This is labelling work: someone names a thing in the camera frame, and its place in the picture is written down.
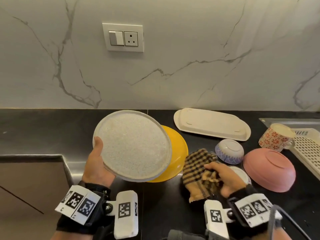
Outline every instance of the yellow plate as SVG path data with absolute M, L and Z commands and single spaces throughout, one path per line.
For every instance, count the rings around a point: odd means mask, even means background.
M 183 137 L 170 127 L 164 125 L 162 125 L 162 127 L 170 138 L 172 146 L 172 157 L 167 169 L 159 177 L 149 181 L 151 183 L 163 182 L 175 177 L 178 173 L 181 172 L 184 166 L 184 161 L 188 156 L 188 146 Z

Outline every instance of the kitchen towel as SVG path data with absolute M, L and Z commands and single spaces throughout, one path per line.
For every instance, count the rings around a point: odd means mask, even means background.
M 186 157 L 183 166 L 182 181 L 190 192 L 189 202 L 206 199 L 219 190 L 220 180 L 216 171 L 205 169 L 204 165 L 217 161 L 215 153 L 208 153 L 206 149 L 199 149 Z

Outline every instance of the floral mug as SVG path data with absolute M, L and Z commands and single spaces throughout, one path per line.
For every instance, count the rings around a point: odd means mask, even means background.
M 294 147 L 295 136 L 296 133 L 290 127 L 274 123 L 259 139 L 259 145 L 262 148 L 269 148 L 281 152 L 283 149 Z

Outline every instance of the hand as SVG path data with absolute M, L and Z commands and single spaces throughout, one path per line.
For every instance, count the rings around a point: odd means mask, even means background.
M 110 188 L 110 185 L 116 176 L 104 168 L 101 157 L 103 148 L 103 142 L 101 138 L 96 136 L 94 138 L 94 142 L 94 149 L 89 154 L 88 160 L 85 164 L 82 180 L 85 183 L 100 184 Z
M 230 167 L 225 164 L 211 162 L 205 164 L 206 169 L 213 169 L 218 172 L 220 179 L 223 181 L 221 195 L 228 198 L 230 194 L 246 187 L 246 183 Z

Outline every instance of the wire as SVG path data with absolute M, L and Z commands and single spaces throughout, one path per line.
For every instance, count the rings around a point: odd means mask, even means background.
M 274 229 L 274 225 L 276 222 L 276 212 L 280 211 L 281 213 L 283 213 L 288 220 L 299 230 L 299 232 L 307 239 L 307 240 L 312 240 L 304 230 L 302 230 L 302 228 L 294 221 L 294 219 L 292 219 L 287 212 L 285 212 L 280 206 L 278 205 L 273 205 L 270 211 L 270 219 L 268 222 L 268 235 L 269 235 L 269 240 L 273 240 L 273 229 Z

